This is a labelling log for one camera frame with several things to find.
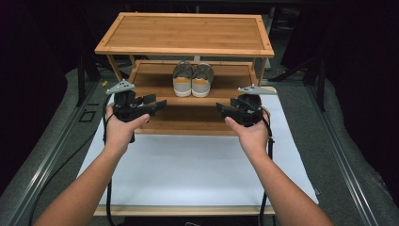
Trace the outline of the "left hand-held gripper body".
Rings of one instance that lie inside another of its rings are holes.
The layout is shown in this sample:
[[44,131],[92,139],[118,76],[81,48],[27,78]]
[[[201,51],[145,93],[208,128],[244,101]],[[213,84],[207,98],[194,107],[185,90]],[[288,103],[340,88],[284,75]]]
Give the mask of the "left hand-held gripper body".
[[136,97],[135,87],[134,84],[122,79],[117,85],[105,91],[108,97],[113,98],[113,112],[120,121],[133,121],[149,113],[144,106],[144,98]]

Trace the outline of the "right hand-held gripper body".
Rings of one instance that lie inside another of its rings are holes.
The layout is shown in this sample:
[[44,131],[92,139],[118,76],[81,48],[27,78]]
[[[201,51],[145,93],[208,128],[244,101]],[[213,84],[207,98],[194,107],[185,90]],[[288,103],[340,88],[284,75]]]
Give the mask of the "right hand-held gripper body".
[[238,111],[238,117],[233,119],[245,127],[250,127],[264,120],[261,96],[278,94],[274,88],[263,88],[255,85],[238,88],[237,90],[240,95],[236,98],[241,101],[242,105],[232,107]]

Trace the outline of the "beige sneaker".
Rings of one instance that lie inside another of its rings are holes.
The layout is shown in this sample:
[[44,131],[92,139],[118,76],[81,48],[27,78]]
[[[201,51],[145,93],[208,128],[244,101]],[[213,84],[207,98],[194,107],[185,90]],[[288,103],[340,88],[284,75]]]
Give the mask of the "beige sneaker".
[[199,98],[207,97],[210,92],[214,76],[215,73],[211,65],[206,63],[200,63],[197,65],[192,76],[192,94]]
[[187,61],[180,61],[174,68],[172,82],[174,93],[178,97],[188,97],[191,95],[191,80],[193,67]]

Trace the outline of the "wooden three-tier shoe rack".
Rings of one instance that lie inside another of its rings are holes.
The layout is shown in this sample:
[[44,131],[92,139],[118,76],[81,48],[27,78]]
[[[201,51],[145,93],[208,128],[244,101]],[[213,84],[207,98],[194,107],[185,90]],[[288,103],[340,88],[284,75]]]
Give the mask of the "wooden three-tier shoe rack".
[[[128,56],[129,81],[138,96],[155,94],[166,109],[137,129],[139,134],[231,136],[215,105],[228,105],[239,87],[260,86],[266,61],[275,55],[259,15],[122,12],[100,40],[95,53],[107,56],[123,79],[116,56]],[[184,57],[208,63],[215,72],[205,98],[178,97],[173,69]]]

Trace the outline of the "person's left hand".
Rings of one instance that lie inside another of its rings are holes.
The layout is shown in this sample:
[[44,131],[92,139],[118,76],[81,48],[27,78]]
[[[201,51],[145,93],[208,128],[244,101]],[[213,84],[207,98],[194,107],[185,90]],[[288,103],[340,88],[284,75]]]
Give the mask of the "person's left hand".
[[129,122],[120,121],[114,114],[114,104],[106,107],[106,127],[104,152],[117,156],[123,156],[129,146],[135,129],[143,126],[150,120],[149,114],[144,114]]

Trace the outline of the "person's right hand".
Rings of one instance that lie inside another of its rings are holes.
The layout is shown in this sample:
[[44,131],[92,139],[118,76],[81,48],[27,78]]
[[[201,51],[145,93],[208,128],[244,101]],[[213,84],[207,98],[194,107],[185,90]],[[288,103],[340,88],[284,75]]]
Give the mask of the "person's right hand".
[[267,156],[266,145],[269,133],[263,121],[259,121],[250,127],[245,127],[238,124],[234,119],[226,117],[225,123],[238,136],[240,145],[249,159]]

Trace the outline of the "dark metal stand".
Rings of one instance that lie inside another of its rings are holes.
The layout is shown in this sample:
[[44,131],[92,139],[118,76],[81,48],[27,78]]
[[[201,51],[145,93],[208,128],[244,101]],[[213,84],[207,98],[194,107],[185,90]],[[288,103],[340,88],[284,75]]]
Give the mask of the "dark metal stand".
[[78,100],[77,106],[80,106],[86,99],[86,76],[92,81],[99,81],[101,75],[97,69],[97,60],[94,55],[84,54],[78,59]]
[[269,79],[269,82],[281,82],[290,77],[294,73],[299,72],[301,69],[306,69],[302,83],[305,86],[316,85],[316,103],[319,108],[324,111],[324,98],[325,98],[325,83],[326,83],[326,64],[320,56],[311,57],[287,72],[284,72],[274,78]]

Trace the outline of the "white table mat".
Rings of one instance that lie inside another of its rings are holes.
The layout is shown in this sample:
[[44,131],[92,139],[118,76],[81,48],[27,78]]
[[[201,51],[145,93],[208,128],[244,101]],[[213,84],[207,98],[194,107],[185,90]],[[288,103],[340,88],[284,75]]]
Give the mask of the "white table mat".
[[[278,95],[261,95],[271,113],[273,161],[319,203]],[[136,132],[112,177],[111,204],[122,206],[259,206],[263,187],[238,137]]]

